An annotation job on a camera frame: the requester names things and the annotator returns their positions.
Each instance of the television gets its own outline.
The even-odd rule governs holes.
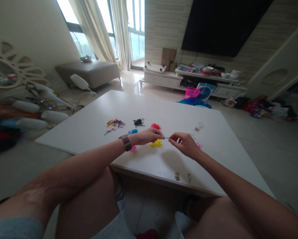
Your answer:
[[[273,0],[194,0],[182,50],[235,57]]]

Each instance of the drawer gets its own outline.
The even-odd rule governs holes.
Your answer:
[[[233,90],[233,89],[228,89],[228,88],[224,88],[224,87],[219,87],[214,94],[216,94],[217,96],[225,96],[225,97],[237,97],[239,94],[241,94],[241,91],[239,90]]]
[[[162,76],[145,74],[145,81],[149,81],[149,82],[156,83],[156,84],[161,84]]]
[[[169,87],[178,87],[179,80],[163,77],[162,78],[162,85],[169,86]]]

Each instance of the cardboard box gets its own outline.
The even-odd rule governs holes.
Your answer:
[[[161,65],[165,65],[166,66],[166,70],[165,71],[168,71],[169,70],[169,66],[170,66],[170,61],[169,60],[162,59],[161,60]]]
[[[174,72],[175,69],[176,69],[176,67],[177,67],[177,63],[176,63],[176,62],[172,62],[172,63],[170,63],[169,71],[170,71],[170,72]]]
[[[177,50],[171,48],[162,48],[162,59],[174,61],[176,59]]]

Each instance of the window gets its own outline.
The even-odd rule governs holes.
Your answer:
[[[82,28],[80,27],[78,20],[75,16],[75,13],[70,6],[68,0],[57,0],[58,5],[63,13],[65,18],[67,27],[70,31],[70,34],[73,38],[73,41],[79,51],[81,57],[89,55],[92,57],[93,60],[98,59],[95,53],[93,52],[92,47],[90,46],[85,34],[83,33]],[[97,0],[97,4],[99,9],[102,13],[102,17],[105,22],[105,26],[107,32],[109,34],[110,43],[112,45],[114,54],[116,59],[117,56],[117,49],[116,49],[116,42],[115,42],[115,34],[113,31],[113,24],[112,24],[112,17],[111,17],[111,9],[110,9],[110,2],[109,0]]]
[[[131,63],[145,57],[145,1],[127,0]]]

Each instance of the hand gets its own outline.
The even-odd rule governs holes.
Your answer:
[[[160,130],[155,128],[148,128],[139,133],[128,135],[131,145],[145,145],[147,143],[154,143],[157,139],[165,139]]]
[[[188,133],[175,132],[170,136],[169,142],[180,150],[181,153],[193,160],[196,160],[202,153],[201,149]]]

